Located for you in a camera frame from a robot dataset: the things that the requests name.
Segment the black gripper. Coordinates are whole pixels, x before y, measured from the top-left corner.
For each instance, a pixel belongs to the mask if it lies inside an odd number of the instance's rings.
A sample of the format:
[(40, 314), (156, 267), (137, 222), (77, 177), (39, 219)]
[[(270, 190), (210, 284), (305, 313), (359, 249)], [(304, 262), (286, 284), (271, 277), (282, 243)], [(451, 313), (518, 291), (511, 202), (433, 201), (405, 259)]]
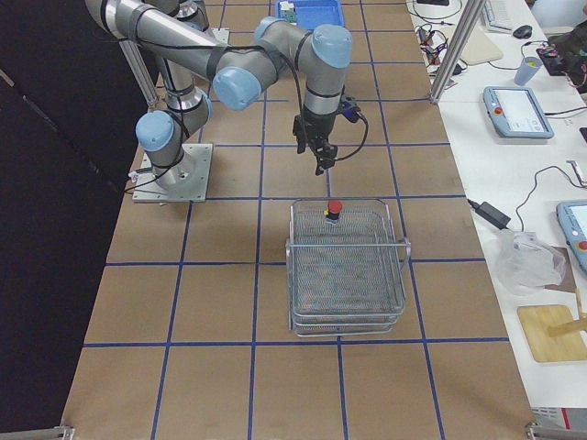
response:
[(293, 121), (293, 135), (297, 142), (297, 153), (303, 154), (309, 147), (316, 158), (316, 176), (335, 166), (338, 147), (329, 143), (328, 137), (336, 120), (336, 113), (316, 114), (303, 109)]

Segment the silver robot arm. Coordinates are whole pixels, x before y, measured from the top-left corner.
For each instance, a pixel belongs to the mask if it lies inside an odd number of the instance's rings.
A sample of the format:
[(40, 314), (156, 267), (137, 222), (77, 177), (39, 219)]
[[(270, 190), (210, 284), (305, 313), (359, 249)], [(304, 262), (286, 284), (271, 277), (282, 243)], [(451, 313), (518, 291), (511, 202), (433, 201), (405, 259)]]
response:
[(333, 167), (338, 148), (329, 141), (341, 112), (352, 36), (341, 26), (308, 31), (266, 16), (248, 46), (216, 39), (202, 1), (88, 1), (86, 8), (109, 36), (150, 51), (166, 90), (166, 109), (145, 114), (136, 125), (150, 159), (150, 184), (162, 190), (187, 186), (197, 165), (183, 143), (211, 118), (206, 94), (194, 83), (210, 82), (216, 97), (240, 111), (258, 100), (286, 70), (305, 75), (293, 135), (300, 152), (310, 149), (316, 174)]

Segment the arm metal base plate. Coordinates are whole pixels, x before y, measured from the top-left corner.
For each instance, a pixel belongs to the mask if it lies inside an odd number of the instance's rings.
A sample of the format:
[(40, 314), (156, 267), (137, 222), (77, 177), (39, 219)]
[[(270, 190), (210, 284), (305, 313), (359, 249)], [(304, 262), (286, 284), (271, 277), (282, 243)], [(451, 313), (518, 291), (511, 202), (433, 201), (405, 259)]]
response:
[(183, 159), (160, 179), (151, 172), (150, 159), (143, 154), (141, 167), (149, 171), (140, 173), (133, 190), (135, 203), (204, 202), (213, 155), (212, 144), (183, 144)]
[(223, 44), (228, 44), (230, 31), (226, 27), (212, 28), (211, 32), (215, 39), (221, 41)]

